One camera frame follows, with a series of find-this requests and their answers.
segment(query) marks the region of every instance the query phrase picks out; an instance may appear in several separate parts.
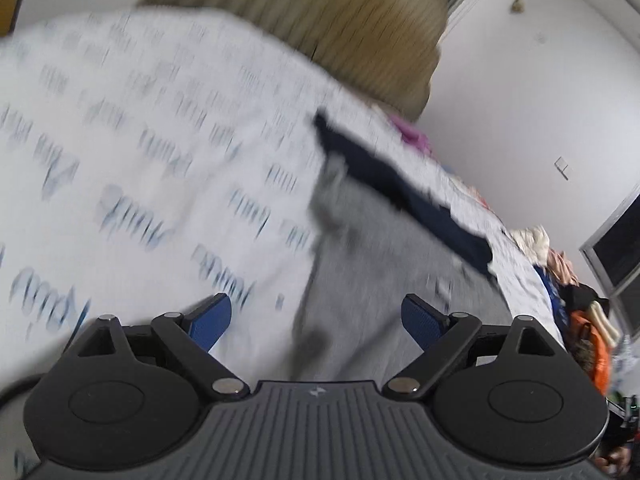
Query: logo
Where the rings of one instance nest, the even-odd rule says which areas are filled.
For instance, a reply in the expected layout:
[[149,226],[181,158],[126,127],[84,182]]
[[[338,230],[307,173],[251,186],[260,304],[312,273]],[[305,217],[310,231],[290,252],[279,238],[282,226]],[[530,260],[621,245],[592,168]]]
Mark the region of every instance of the logo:
[[315,388],[309,390],[309,394],[313,395],[316,399],[323,396],[325,393],[326,390],[322,386],[316,386]]

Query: pile of clothes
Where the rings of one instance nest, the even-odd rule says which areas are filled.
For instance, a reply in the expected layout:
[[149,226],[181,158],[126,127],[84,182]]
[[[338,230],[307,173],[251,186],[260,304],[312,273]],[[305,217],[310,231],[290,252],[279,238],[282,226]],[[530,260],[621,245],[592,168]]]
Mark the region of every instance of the pile of clothes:
[[567,350],[605,396],[610,385],[610,358],[622,339],[609,322],[609,300],[580,283],[564,252],[549,247],[543,227],[513,230],[510,235],[549,293],[554,320]]

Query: round black pad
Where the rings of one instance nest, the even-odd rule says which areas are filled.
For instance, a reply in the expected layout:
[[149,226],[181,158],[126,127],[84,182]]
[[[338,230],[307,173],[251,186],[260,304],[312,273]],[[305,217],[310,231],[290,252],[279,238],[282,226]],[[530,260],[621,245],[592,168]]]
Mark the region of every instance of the round black pad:
[[558,347],[555,356],[500,355],[453,374],[434,394],[433,415],[455,444],[484,460],[549,466],[590,453],[609,413]]
[[126,348],[91,356],[70,350],[27,400],[24,425],[42,458],[74,469],[117,470],[175,447],[199,411],[185,379],[138,361]]

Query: gray ribbed platform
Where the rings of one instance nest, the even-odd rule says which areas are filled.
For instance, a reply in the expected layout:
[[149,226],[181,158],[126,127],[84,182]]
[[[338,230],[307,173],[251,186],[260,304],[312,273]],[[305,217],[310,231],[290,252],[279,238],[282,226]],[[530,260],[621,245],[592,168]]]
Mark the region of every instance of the gray ribbed platform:
[[263,383],[260,393],[219,404],[184,446],[132,470],[92,473],[46,463],[33,480],[589,480],[583,462],[511,472],[452,446],[419,404],[385,399],[373,383]]

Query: metal screw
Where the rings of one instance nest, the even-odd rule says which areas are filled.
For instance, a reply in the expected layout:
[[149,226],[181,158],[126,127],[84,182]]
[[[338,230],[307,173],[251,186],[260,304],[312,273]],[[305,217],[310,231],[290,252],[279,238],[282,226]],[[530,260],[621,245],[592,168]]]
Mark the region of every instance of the metal screw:
[[233,377],[225,377],[224,379],[218,379],[211,387],[214,391],[222,395],[239,394],[244,388],[244,383],[240,379]]
[[396,377],[386,385],[398,394],[412,394],[420,388],[420,383],[412,377]]

